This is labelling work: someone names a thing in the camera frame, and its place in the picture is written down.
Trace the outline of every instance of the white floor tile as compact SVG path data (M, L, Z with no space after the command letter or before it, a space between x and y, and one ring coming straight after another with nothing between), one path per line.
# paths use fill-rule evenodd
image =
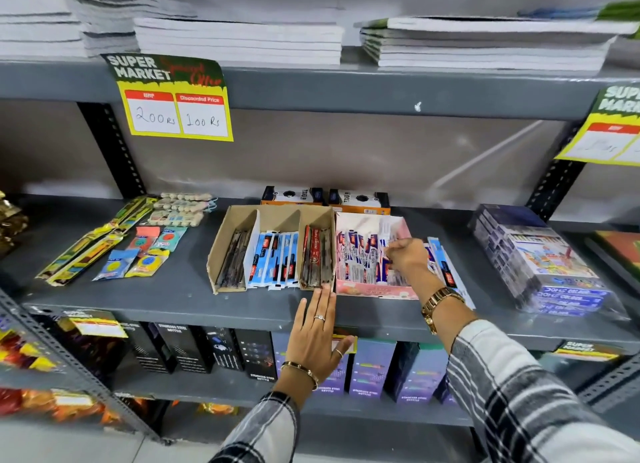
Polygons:
M207 463L216 454L219 444L200 444L179 441L164 446L146 439L134 463Z
M131 463L143 437L99 429L71 431L63 423L49 425L0 420L4 462Z

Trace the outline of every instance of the gold bracelet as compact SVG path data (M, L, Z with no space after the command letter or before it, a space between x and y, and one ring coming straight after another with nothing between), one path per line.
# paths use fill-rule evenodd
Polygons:
M302 370L305 374L307 374L309 377L311 377L311 380L314 381L314 388L312 389L313 391L315 391L318 388L318 384L320 383L320 381L318 380L318 378L314 375L314 373L309 370L308 368L297 364L296 362L290 362L290 361L286 361L282 364L282 368L284 367L293 367L294 369L298 369L298 370Z

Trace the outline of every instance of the wristwatch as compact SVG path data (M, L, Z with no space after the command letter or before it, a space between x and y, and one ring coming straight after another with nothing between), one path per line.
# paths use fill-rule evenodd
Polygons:
M433 318L431 315L433 314L433 310L436 309L436 306L447 297L452 297L460 300L461 302L465 302L465 299L460 296L456 291L451 288L440 288L428 299L428 301L422 306L422 316L424 317L424 321L427 322L429 329L431 330L431 334L436 335L438 332L436 331L436 326L433 324Z

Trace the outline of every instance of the plaid sleeve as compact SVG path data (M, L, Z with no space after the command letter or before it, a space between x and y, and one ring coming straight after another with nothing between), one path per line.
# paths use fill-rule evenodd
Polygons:
M286 463L298 442L300 412L281 392L265 395L231 431L210 463Z
M495 325L477 320L454 342L449 388L497 462L640 462L640 446L604 422Z

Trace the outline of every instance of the hand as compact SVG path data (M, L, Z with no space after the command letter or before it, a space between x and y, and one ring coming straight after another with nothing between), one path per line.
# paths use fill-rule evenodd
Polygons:
M303 298L298 305L298 312L293 322L286 359L308 368L320 382L324 382L351 347L354 337L343 338L336 346L336 350L331 350L335 322L335 293L331 292L328 284L314 291L305 316L306 306L307 298ZM325 318L324 322L314 318L320 315ZM300 372L292 368L286 370Z
M406 277L410 284L416 277L435 277L429 271L429 254L420 239L400 239L391 242L385 249L385 254L392 263L394 271Z

